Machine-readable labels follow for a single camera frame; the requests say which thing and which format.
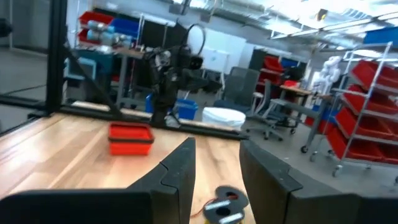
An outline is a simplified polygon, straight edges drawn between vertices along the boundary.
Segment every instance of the black metal frame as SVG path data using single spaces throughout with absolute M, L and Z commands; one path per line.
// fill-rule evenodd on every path
M 75 57 L 71 52 L 65 51 L 65 42 L 67 36 L 66 16 L 67 16 L 67 0 L 51 0 L 50 2 L 50 34 L 49 34 L 49 55 L 47 65 L 47 96 L 46 101 L 39 102 L 35 100 L 20 99 L 15 97 L 0 96 L 0 104 L 7 104 L 12 106 L 28 107 L 38 110 L 43 110 L 43 116 L 52 114 L 54 112 L 61 112 L 66 114 L 73 114 L 77 116 L 86 116 L 96 119 L 105 119 L 108 121 L 124 121 L 134 123 L 148 123 L 149 118 L 139 116 L 125 115 L 109 101 L 109 97 L 99 87 L 99 85 L 87 76 L 88 83 L 103 95 L 106 104 L 111 108 L 111 111 L 99 111 L 87 108 L 81 108 L 71 105 L 62 105 L 62 86 L 63 86 L 63 62 L 65 56 L 71 59 Z M 162 126 L 156 127 L 171 131 L 180 131 L 192 134 L 201 134 L 207 136 L 214 136 L 226 139 L 247 139 L 248 137 L 238 131 L 228 131 L 215 128 L 207 128 L 204 126 L 195 126 L 191 124 L 181 124 L 180 127 Z

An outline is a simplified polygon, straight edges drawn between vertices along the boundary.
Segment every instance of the black tape roll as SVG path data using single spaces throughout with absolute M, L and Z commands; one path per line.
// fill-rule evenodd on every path
M 217 198 L 228 198 L 228 197 L 237 197 L 237 199 L 231 199 L 233 203 L 237 203 L 242 206 L 242 209 L 249 205 L 248 197 L 239 189 L 236 189 L 231 186 L 219 186 L 216 189 L 216 197 Z
M 224 219 L 223 221 L 228 224 L 237 224 L 244 220 L 243 207 L 228 201 L 228 199 L 216 199 L 206 205 L 203 209 L 205 218 L 210 223 L 220 223 Z

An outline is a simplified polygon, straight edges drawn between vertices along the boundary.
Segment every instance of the floor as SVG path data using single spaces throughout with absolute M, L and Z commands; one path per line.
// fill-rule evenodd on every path
M 22 52 L 11 52 L 0 48 L 0 94 L 26 97 L 35 100 L 45 99 L 47 81 L 47 58 Z M 20 125 L 33 110 L 0 106 L 0 131 Z
M 45 58 L 15 52 L 10 53 L 2 50 L 0 50 L 0 57 L 2 58 L 2 60 L 0 60 L 1 93 L 45 83 L 47 74 Z M 44 99 L 45 88 L 24 91 L 16 95 Z M 199 104 L 200 109 L 195 116 L 195 120 L 201 120 L 201 110 L 205 106 L 211 106 L 213 104 L 214 95 L 204 93 L 191 94 L 188 99 L 195 100 Z M 24 117 L 24 114 L 28 113 L 27 110 L 11 110 L 0 107 L 0 119 L 3 123 L 22 122 L 21 117 Z M 253 125 L 258 124 L 247 122 L 244 125 L 244 129 Z M 398 187 L 394 186 L 394 179 L 398 175 L 397 169 L 372 167 L 369 170 L 357 164 L 347 164 L 344 166 L 340 176 L 335 178 L 331 176 L 331 173 L 338 164 L 338 161 L 326 156 L 326 152 L 329 149 L 326 139 L 320 144 L 322 153 L 317 156 L 315 162 L 310 162 L 310 152 L 317 146 L 319 137 L 314 140 L 310 152 L 302 154 L 300 152 L 300 147 L 305 144 L 310 128 L 300 125 L 296 133 L 292 136 L 290 136 L 289 130 L 281 129 L 280 131 L 286 136 L 285 140 L 282 142 L 274 138 L 270 138 L 268 141 L 263 140 L 262 133 L 260 132 L 251 132 L 250 136 L 251 139 L 263 149 L 275 154 L 292 167 L 341 191 L 358 192 L 362 194 L 368 194 L 370 192 L 378 192 L 378 194 L 385 195 L 398 194 Z

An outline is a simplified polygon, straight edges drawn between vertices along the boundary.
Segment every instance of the shelving unit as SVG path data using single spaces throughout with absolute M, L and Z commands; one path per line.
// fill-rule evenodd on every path
M 383 54 L 382 57 L 373 59 L 378 64 L 359 61 L 358 65 L 350 72 L 349 67 L 354 61 L 354 51 L 358 49 L 382 49 Z M 328 153 L 340 160 L 332 172 L 334 177 L 339 175 L 344 162 L 365 164 L 367 168 L 373 165 L 398 166 L 398 138 L 396 137 L 398 125 L 389 124 L 394 121 L 398 122 L 398 107 L 385 101 L 389 95 L 396 96 L 398 94 L 396 85 L 398 72 L 384 66 L 390 56 L 389 53 L 396 50 L 398 49 L 393 48 L 392 42 L 364 44 L 349 49 L 345 55 L 344 60 L 348 55 L 349 59 L 344 74 L 350 74 L 346 75 L 344 79 L 352 78 L 358 85 L 351 86 L 347 90 L 342 89 L 341 85 L 339 88 L 332 89 L 335 92 L 332 111 L 340 103 L 345 106 L 345 109 L 342 109 L 335 117 L 336 127 L 326 136 L 332 146 L 332 150 L 329 150 Z M 315 161 L 318 154 L 317 150 L 310 156 L 312 162 Z

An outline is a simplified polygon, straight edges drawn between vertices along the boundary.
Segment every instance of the white robot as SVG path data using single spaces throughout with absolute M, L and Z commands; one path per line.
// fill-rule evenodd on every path
M 338 68 L 340 61 L 341 57 L 333 56 L 323 64 L 319 78 L 313 83 L 313 92 L 318 95 L 326 95 L 330 92 L 332 84 L 337 82 L 340 77 Z

